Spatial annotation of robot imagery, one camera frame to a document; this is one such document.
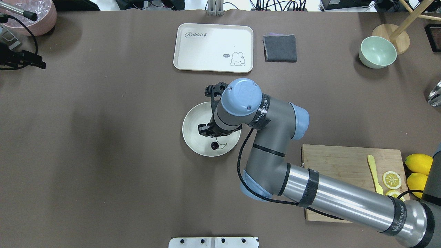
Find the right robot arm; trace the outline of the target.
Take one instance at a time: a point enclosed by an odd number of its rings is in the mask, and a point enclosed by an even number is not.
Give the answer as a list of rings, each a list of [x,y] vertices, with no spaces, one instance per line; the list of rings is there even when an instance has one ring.
[[[211,119],[197,126],[205,137],[227,137],[251,128],[237,160],[242,191],[261,201],[287,204],[370,227],[406,248],[440,247],[440,149],[432,157],[421,199],[401,200],[285,161],[288,143],[304,137],[308,111],[264,94],[257,83],[239,78],[205,88]]]

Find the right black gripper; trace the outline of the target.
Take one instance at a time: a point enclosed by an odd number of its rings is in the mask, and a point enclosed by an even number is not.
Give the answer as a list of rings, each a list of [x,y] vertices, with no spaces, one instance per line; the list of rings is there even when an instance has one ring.
[[[221,136],[229,136],[232,133],[241,130],[242,126],[235,127],[233,130],[225,130],[216,123],[199,124],[197,126],[198,133],[205,137],[215,138]]]

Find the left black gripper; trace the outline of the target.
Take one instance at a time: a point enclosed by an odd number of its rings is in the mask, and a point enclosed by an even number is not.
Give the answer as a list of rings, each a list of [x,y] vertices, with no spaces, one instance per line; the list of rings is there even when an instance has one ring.
[[[21,52],[16,52],[4,44],[0,45],[0,60],[2,67],[1,69],[23,69],[27,66],[35,66],[40,69],[46,69],[46,63],[44,61],[38,61],[38,43],[35,43],[35,52],[30,52],[27,50],[22,50]]]

